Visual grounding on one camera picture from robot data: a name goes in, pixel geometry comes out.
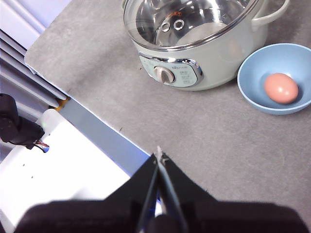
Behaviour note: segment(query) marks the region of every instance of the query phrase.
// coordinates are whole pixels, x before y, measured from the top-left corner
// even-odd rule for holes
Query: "glass lid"
[[[201,45],[237,24],[259,0],[128,0],[124,24],[151,50]]]

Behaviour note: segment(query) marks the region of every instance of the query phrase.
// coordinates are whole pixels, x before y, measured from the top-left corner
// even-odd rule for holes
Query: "blue bowl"
[[[295,80],[299,94],[293,103],[276,103],[267,96],[263,83],[273,73],[284,73]],[[311,104],[311,49],[297,44],[274,44],[257,50],[241,65],[238,85],[246,100],[265,113],[298,112]]]

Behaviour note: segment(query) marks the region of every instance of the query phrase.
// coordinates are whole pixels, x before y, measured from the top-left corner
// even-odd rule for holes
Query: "brown egg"
[[[269,75],[264,81],[263,87],[269,98],[277,103],[292,103],[298,96],[296,82],[286,74]]]

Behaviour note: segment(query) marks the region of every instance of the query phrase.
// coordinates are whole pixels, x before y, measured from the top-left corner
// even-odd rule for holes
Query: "gray countertop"
[[[273,10],[283,0],[272,2]],[[215,198],[287,205],[311,227],[311,107],[272,116],[248,104],[236,80],[200,92],[154,82],[123,27],[120,4],[73,0],[26,62],[146,152],[160,145]],[[310,12],[310,0],[292,0],[271,24],[267,44],[311,47]]]

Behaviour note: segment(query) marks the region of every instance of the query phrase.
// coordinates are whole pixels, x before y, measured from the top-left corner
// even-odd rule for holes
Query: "control panel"
[[[200,67],[192,59],[156,58],[142,53],[139,58],[148,74],[164,85],[189,87],[203,79]]]

